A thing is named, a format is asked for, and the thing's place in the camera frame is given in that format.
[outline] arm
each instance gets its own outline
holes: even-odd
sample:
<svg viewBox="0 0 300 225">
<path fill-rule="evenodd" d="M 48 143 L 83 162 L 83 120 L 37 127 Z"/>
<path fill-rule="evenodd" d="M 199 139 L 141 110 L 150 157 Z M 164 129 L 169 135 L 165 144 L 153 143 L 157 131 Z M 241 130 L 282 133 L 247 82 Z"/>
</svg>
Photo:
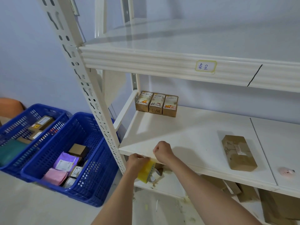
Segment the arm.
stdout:
<svg viewBox="0 0 300 225">
<path fill-rule="evenodd" d="M 160 141 L 153 150 L 158 161 L 176 174 L 195 209 L 207 225 L 261 225 L 243 206 L 201 178 L 172 152 L 170 144 Z"/>
<path fill-rule="evenodd" d="M 132 225 L 133 184 L 138 172 L 148 161 L 149 158 L 141 155 L 129 156 L 119 185 L 91 225 Z"/>
</svg>

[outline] forearm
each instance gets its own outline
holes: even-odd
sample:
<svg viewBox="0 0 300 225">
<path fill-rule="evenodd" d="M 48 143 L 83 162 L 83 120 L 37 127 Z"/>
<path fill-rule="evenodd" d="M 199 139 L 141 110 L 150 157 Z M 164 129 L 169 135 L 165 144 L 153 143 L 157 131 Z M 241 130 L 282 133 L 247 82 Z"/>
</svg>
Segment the forearm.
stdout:
<svg viewBox="0 0 300 225">
<path fill-rule="evenodd" d="M 167 165 L 176 174 L 206 225 L 261 224 L 239 203 L 201 178 L 177 157 L 173 157 Z"/>
<path fill-rule="evenodd" d="M 134 176 L 126 170 L 114 193 L 92 225 L 131 225 Z"/>
</svg>

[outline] black marker line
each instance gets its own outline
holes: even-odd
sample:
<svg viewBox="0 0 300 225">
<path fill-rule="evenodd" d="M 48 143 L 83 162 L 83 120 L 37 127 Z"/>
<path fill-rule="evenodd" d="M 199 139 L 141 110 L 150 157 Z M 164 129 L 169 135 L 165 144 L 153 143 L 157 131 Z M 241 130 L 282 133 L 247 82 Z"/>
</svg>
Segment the black marker line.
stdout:
<svg viewBox="0 0 300 225">
<path fill-rule="evenodd" d="M 258 68 L 258 71 L 260 70 L 260 68 L 262 67 L 262 65 Z M 258 73 L 258 71 L 256 72 L 256 74 Z M 256 76 L 256 74 L 254 75 L 254 77 Z M 253 81 L 254 77 L 252 78 L 252 80 L 249 82 L 249 84 L 247 85 L 247 87 L 250 85 L 250 83 Z"/>
</svg>

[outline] hand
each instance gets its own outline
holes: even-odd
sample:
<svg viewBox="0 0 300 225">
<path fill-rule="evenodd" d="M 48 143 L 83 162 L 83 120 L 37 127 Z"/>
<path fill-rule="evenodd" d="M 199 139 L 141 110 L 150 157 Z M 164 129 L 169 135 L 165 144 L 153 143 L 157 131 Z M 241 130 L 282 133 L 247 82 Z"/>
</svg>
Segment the hand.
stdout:
<svg viewBox="0 0 300 225">
<path fill-rule="evenodd" d="M 130 173 L 136 179 L 139 171 L 149 160 L 149 157 L 144 158 L 142 155 L 136 153 L 130 155 L 126 163 L 126 172 Z"/>
<path fill-rule="evenodd" d="M 160 141 L 153 149 L 153 153 L 159 162 L 166 165 L 168 165 L 170 159 L 175 158 L 170 144 L 165 141 Z"/>
</svg>

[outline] purple package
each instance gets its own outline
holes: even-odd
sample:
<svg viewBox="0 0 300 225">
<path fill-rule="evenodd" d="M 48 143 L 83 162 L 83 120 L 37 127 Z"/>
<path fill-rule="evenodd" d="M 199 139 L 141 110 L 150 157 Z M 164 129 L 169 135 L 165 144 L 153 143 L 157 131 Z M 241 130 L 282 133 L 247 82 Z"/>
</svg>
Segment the purple package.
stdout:
<svg viewBox="0 0 300 225">
<path fill-rule="evenodd" d="M 62 152 L 58 159 L 55 161 L 53 168 L 57 170 L 62 170 L 68 172 L 77 165 L 79 157 L 69 155 L 68 153 Z"/>
</svg>

